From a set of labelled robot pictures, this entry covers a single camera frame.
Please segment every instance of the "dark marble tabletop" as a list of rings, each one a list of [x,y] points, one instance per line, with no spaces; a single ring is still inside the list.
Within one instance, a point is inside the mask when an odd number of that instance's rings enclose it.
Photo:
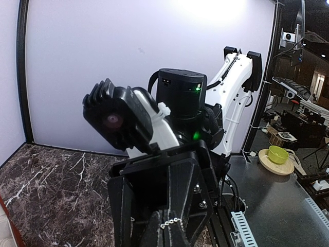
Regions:
[[[0,195],[26,246],[114,246],[107,172],[123,159],[24,145],[0,169]],[[195,246],[211,246],[206,231]]]

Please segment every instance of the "green bowl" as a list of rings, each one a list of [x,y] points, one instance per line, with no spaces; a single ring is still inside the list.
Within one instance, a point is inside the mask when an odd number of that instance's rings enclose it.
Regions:
[[[289,158],[289,154],[283,148],[278,146],[270,146],[268,150],[268,157],[274,163],[283,164]]]

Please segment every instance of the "green indicator light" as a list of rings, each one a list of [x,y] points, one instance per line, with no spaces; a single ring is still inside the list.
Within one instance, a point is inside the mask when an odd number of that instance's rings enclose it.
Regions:
[[[200,132],[196,131],[193,135],[193,140],[199,140],[201,137]]]

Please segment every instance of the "white panel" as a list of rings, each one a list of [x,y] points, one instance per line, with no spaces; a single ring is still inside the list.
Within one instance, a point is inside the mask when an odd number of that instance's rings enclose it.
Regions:
[[[118,153],[82,117],[95,83],[144,86],[159,68],[184,68],[211,79],[225,46],[263,55],[274,4],[268,0],[30,1],[27,81],[35,141]],[[246,109],[238,151],[253,107]]]
[[[25,141],[16,78],[19,0],[0,1],[0,166]]]

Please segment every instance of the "wooden plate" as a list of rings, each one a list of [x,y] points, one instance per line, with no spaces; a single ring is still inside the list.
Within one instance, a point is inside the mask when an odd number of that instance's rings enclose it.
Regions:
[[[294,172],[294,164],[291,162],[291,160],[288,158],[285,163],[279,165],[274,162],[272,162],[268,158],[268,149],[263,149],[259,151],[258,153],[259,161],[261,164],[269,171],[281,175],[286,176]]]

